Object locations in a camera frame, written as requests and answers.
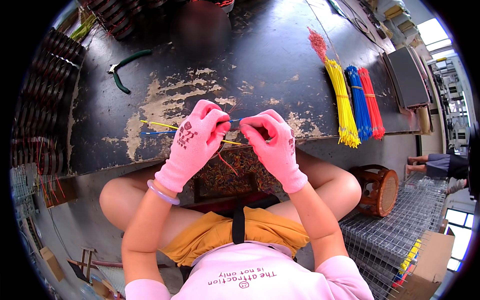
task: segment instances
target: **leg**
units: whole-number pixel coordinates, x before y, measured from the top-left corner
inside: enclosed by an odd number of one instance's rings
[[[420,162],[420,163],[426,163],[428,161],[428,155],[422,155],[422,156],[417,156],[417,157],[411,157],[409,156],[407,158],[407,162],[409,165],[413,165],[414,162]]]
[[[405,173],[410,174],[411,171],[426,173],[427,172],[427,165],[419,165],[419,166],[406,165]]]
[[[147,180],[153,179],[155,172],[159,170],[160,165],[144,168],[112,179],[103,187],[100,206],[105,217],[115,227],[125,231],[148,189]],[[167,246],[179,233],[203,215],[197,211],[172,206],[158,248]]]
[[[308,181],[337,220],[357,206],[361,197],[361,188],[352,174],[298,148],[296,156],[300,170],[307,175]],[[267,210],[301,223],[297,210],[290,201],[275,204]]]

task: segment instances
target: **mustard yellow shorts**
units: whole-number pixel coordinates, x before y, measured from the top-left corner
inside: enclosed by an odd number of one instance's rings
[[[245,240],[284,245],[292,251],[309,242],[303,226],[261,208],[244,207]],[[178,266],[192,265],[200,255],[233,242],[232,219],[209,212],[182,231],[167,247],[159,249]]]

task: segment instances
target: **pliers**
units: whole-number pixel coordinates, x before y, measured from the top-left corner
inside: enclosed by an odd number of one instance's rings
[[[130,90],[128,88],[126,88],[125,86],[123,86],[123,84],[121,84],[120,77],[117,74],[117,69],[126,65],[127,63],[139,58],[139,57],[142,57],[142,56],[145,56],[145,55],[150,55],[150,54],[152,54],[151,50],[138,51],[136,53],[133,53],[131,56],[127,57],[126,59],[122,60],[120,63],[117,63],[115,65],[110,65],[110,70],[108,70],[107,73],[113,74],[113,78],[115,79],[115,83],[117,84],[118,88],[120,90],[122,90],[122,92],[124,92],[126,94],[130,94]]]

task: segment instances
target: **person's right hand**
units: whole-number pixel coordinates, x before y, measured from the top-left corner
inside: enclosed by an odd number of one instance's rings
[[[260,162],[280,181],[285,192],[298,192],[305,186],[308,179],[299,170],[295,158],[294,132],[276,111],[269,109],[242,119],[240,130],[253,146]],[[269,143],[260,134],[265,130],[272,138]]]

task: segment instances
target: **green pliers handle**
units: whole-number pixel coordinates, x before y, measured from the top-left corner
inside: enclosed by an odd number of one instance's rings
[[[115,79],[115,83],[117,84],[117,87],[124,93],[130,94],[130,90],[126,88],[123,84],[121,84],[120,77],[117,74],[117,72],[113,73],[113,79]]]
[[[142,51],[138,51],[136,53],[133,53],[132,55],[130,55],[129,57],[127,57],[126,59],[122,60],[116,67],[116,69],[126,65],[127,63],[139,58],[139,57],[142,57],[142,56],[145,56],[145,55],[150,55],[152,54],[152,51],[151,50],[142,50]],[[115,83],[117,84],[117,87],[124,93],[126,94],[130,94],[130,90],[128,88],[126,88],[125,86],[123,86],[123,84],[121,83],[120,81],[120,77],[118,76],[117,72],[114,72],[113,73],[113,79],[115,79]]]
[[[117,68],[120,68],[120,67],[126,65],[127,63],[129,63],[129,62],[131,62],[131,61],[133,61],[133,60],[136,60],[136,59],[139,58],[139,57],[142,57],[142,56],[145,56],[145,55],[150,55],[150,54],[152,54],[152,51],[149,50],[149,49],[148,49],[148,50],[142,50],[142,51],[135,52],[135,53],[133,53],[131,56],[129,56],[129,57],[127,57],[126,59],[122,60],[122,61],[118,64]]]

